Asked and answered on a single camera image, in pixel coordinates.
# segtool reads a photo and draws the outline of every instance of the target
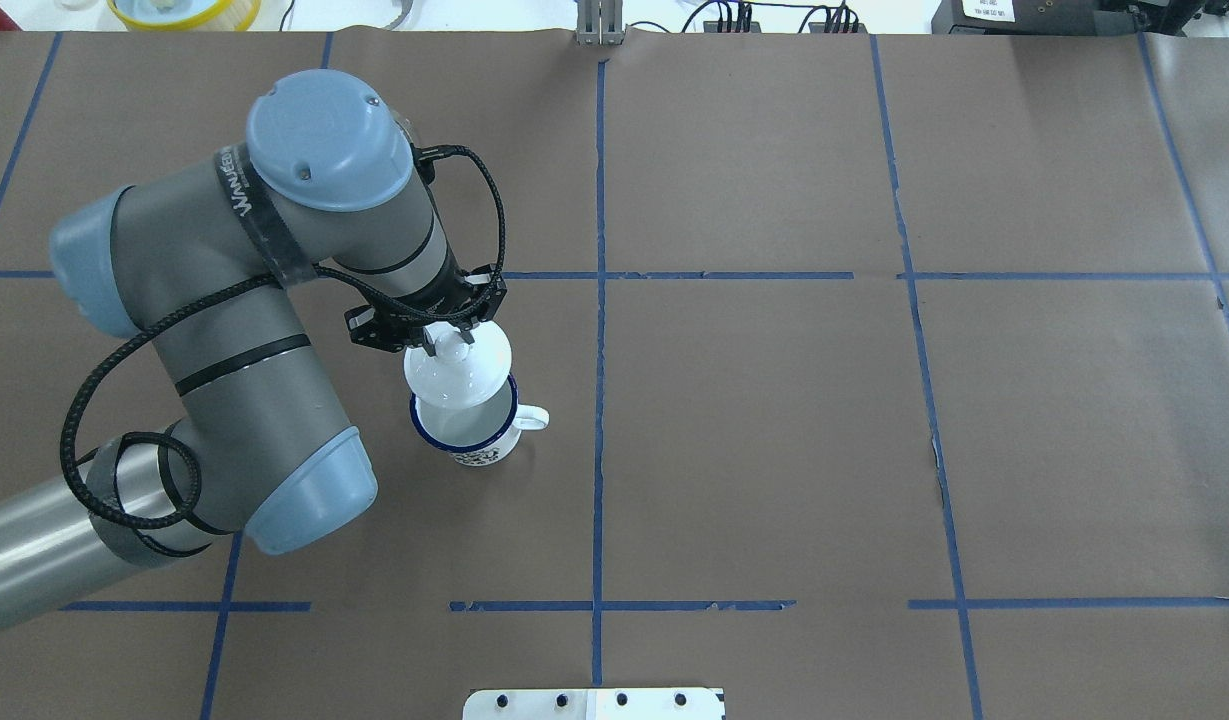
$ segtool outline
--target mug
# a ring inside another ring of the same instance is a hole
[[[428,445],[449,452],[458,464],[494,464],[512,452],[522,430],[547,428],[551,415],[542,407],[521,405],[517,380],[508,382],[481,405],[449,410],[409,396],[409,419]]]

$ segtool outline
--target light blue joint cap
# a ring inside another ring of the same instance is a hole
[[[409,141],[377,92],[339,70],[281,77],[245,124],[249,162],[300,205],[351,213],[382,205],[414,170]]]
[[[61,290],[93,327],[116,337],[134,337],[138,327],[125,312],[112,269],[112,220],[122,187],[58,220],[50,231],[50,265]]]
[[[280,555],[350,523],[372,505],[379,480],[361,432],[348,428],[304,461],[258,506],[245,533],[258,550]]]

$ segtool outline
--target blue rim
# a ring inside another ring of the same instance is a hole
[[[508,413],[508,420],[503,423],[503,428],[499,428],[498,432],[492,434],[489,439],[483,439],[483,441],[476,445],[457,446],[457,445],[445,445],[445,442],[439,441],[426,432],[423,428],[422,421],[418,421],[418,396],[409,393],[409,420],[414,423],[414,429],[418,430],[419,436],[426,440],[428,445],[444,450],[445,452],[476,452],[477,450],[483,450],[490,447],[495,442],[499,442],[499,437],[503,437],[508,432],[508,429],[512,426],[512,421],[517,419],[517,407],[521,402],[521,397],[517,394],[517,380],[508,374],[508,386],[512,387],[512,413]]]

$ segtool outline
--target gray robot arm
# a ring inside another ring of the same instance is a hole
[[[370,506],[370,460],[285,288],[317,275],[376,288],[349,311],[349,332],[391,351],[422,343],[434,316],[463,328],[492,318],[505,292],[501,243],[492,288],[477,288],[426,189],[433,156],[414,155],[366,84],[307,70],[256,102],[245,145],[61,220],[57,276],[118,337],[257,281],[154,338],[184,419],[84,457],[80,491],[60,475],[1,503],[0,630],[220,536],[247,530],[264,552],[295,550]],[[66,474],[75,447],[61,445]]]

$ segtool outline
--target sticker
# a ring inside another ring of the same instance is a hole
[[[1013,0],[961,0],[961,6],[971,18],[994,20],[998,23],[1015,22]]]

